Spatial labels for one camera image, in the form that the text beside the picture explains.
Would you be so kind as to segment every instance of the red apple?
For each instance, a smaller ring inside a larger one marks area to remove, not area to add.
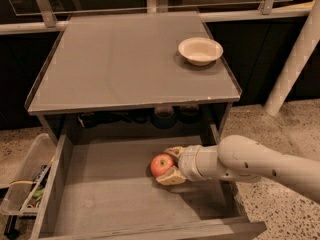
[[[174,166],[174,160],[170,155],[159,154],[152,159],[150,169],[152,175],[157,178],[165,174],[172,166]]]

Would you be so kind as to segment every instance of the gray tabletop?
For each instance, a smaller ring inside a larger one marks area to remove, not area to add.
[[[195,12],[73,17],[27,107],[33,115],[237,101],[223,60],[191,66],[180,42],[208,37]]]

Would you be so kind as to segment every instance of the bowl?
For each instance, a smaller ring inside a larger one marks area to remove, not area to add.
[[[194,37],[182,41],[179,52],[191,64],[206,66],[222,56],[223,48],[218,42],[209,38]]]

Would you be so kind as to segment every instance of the plastic bin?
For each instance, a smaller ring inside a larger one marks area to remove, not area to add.
[[[34,181],[43,165],[49,165],[56,146],[46,133],[40,134],[32,143],[26,158],[21,164],[15,181]],[[0,212],[4,215],[36,215],[38,208],[29,208],[25,204],[34,185],[19,183],[11,185],[2,201]]]

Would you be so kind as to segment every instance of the terrazzo floor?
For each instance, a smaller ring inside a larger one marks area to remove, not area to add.
[[[263,145],[296,156],[320,161],[320,100],[285,103],[276,117],[260,105],[234,107],[222,137],[239,134]],[[15,171],[42,128],[0,131],[0,188],[12,181]],[[267,230],[256,240],[320,240],[320,205],[268,179],[237,183],[250,221],[264,221]],[[0,239],[6,216],[0,215]],[[33,221],[18,219],[16,228],[28,239]]]

